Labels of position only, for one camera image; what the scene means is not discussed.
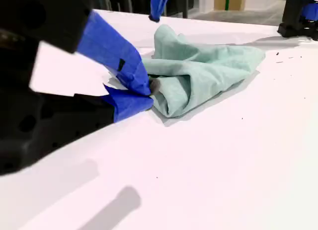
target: white tabletop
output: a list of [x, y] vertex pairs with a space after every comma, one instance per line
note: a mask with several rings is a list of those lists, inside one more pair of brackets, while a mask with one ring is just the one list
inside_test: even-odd
[[[100, 13], [143, 55], [154, 50], [159, 24]], [[182, 118], [143, 112], [0, 177], [1, 230], [318, 229], [318, 43], [285, 40], [272, 26], [160, 24], [194, 43], [247, 43], [266, 59]], [[109, 78], [103, 66], [42, 44], [31, 87], [104, 95]]]

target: floor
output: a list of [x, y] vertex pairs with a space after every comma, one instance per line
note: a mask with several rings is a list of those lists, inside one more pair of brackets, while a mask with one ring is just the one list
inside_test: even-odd
[[198, 20], [223, 21], [233, 23], [279, 25], [282, 22], [285, 1], [282, 0], [268, 10], [262, 11], [212, 11], [195, 15]]

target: light green cloth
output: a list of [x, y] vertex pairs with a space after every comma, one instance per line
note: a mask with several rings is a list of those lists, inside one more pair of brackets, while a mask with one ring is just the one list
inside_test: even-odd
[[190, 44], [167, 25], [156, 31], [155, 49], [154, 58], [143, 63], [160, 81], [152, 98], [166, 117], [180, 116], [247, 78], [265, 57], [253, 47]]

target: crumpled towel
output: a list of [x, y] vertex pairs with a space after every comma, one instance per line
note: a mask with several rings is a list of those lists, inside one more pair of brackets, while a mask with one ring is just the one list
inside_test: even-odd
[[155, 108], [177, 117], [250, 76], [264, 57], [253, 47], [190, 44], [162, 25], [155, 33], [154, 58], [143, 63], [150, 77], [160, 81], [152, 96]]

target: screw hole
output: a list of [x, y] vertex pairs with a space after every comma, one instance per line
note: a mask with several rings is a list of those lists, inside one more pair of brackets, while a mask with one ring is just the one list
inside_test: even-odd
[[22, 132], [30, 132], [36, 125], [36, 119], [32, 115], [26, 116], [19, 124], [19, 129]]

